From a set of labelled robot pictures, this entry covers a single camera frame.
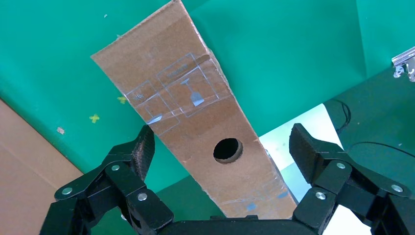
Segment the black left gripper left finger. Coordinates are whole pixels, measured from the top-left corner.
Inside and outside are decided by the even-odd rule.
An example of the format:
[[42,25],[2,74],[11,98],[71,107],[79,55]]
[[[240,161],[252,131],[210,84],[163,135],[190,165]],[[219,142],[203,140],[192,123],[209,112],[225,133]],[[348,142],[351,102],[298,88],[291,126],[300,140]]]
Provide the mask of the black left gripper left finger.
[[155,153],[153,130],[114,146],[103,162],[55,192],[42,235],[89,235],[110,210],[118,208],[139,235],[157,235],[173,222],[173,212],[144,180]]

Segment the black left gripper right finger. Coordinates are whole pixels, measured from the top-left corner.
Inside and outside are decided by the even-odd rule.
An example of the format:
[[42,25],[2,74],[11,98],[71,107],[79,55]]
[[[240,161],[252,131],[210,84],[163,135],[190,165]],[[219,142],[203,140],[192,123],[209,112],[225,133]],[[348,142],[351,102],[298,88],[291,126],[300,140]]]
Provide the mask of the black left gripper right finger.
[[415,233],[415,200],[403,184],[357,164],[340,146],[312,137],[300,123],[292,127],[289,152],[312,189],[334,199],[330,214],[341,205],[373,235]]

